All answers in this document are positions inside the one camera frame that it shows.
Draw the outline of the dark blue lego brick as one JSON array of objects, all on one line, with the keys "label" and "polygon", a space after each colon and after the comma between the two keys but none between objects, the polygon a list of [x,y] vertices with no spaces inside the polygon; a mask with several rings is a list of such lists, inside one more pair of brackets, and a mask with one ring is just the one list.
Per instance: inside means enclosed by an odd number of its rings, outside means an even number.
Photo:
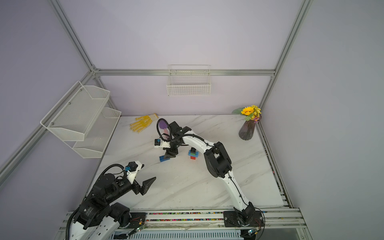
[{"label": "dark blue lego brick", "polygon": [[167,160],[170,160],[170,158],[166,158],[165,156],[160,156],[160,157],[159,157],[159,160],[160,160],[160,162],[162,163],[162,162],[165,162],[165,161],[167,161]]}]

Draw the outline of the light blue lego brick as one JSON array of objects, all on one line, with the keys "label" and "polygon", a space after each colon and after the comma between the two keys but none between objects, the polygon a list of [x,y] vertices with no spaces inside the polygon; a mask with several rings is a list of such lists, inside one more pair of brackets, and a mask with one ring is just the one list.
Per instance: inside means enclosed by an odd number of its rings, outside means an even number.
[{"label": "light blue lego brick", "polygon": [[196,157],[196,158],[197,158],[197,157],[199,156],[199,153],[198,153],[198,155],[192,155],[191,152],[189,152],[188,155],[189,155],[190,157]]}]

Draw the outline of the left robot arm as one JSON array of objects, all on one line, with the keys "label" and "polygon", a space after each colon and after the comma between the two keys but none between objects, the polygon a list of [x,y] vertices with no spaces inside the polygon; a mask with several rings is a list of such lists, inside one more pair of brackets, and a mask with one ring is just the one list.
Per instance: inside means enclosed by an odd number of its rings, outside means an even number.
[{"label": "left robot arm", "polygon": [[117,202],[133,192],[145,195],[157,179],[139,184],[136,176],[144,164],[134,161],[126,166],[112,164],[98,176],[91,190],[70,215],[65,230],[66,240],[107,240],[117,229],[128,229],[129,238],[145,227],[146,213],[131,213],[130,208]]}]

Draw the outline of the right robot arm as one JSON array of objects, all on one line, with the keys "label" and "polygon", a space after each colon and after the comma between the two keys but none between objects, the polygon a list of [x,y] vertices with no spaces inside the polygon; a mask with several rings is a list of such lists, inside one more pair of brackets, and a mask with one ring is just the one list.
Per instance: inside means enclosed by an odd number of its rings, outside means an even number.
[{"label": "right robot arm", "polygon": [[237,183],[233,174],[232,161],[221,142],[213,143],[198,136],[189,127],[180,127],[176,122],[168,123],[164,119],[160,122],[166,124],[167,133],[159,134],[160,147],[166,152],[165,159],[175,158],[179,154],[179,147],[189,146],[204,156],[209,173],[214,178],[221,179],[229,193],[234,206],[237,220],[235,224],[246,227],[254,220],[256,209],[248,201]]}]

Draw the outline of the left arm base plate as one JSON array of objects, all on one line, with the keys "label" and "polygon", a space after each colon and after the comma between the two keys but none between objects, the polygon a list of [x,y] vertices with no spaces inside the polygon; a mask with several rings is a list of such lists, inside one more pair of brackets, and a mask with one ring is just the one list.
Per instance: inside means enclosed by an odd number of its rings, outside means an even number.
[{"label": "left arm base plate", "polygon": [[147,213],[145,212],[130,212],[131,218],[126,229],[137,229],[143,226],[146,222]]}]

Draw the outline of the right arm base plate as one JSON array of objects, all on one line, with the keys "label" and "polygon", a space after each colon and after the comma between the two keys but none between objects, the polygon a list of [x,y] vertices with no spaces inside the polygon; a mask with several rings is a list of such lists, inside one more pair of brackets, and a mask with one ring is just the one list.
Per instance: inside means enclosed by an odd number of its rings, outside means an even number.
[{"label": "right arm base plate", "polygon": [[239,211],[224,211],[224,225],[225,227],[264,227],[264,217],[262,212],[253,211],[246,214]]}]

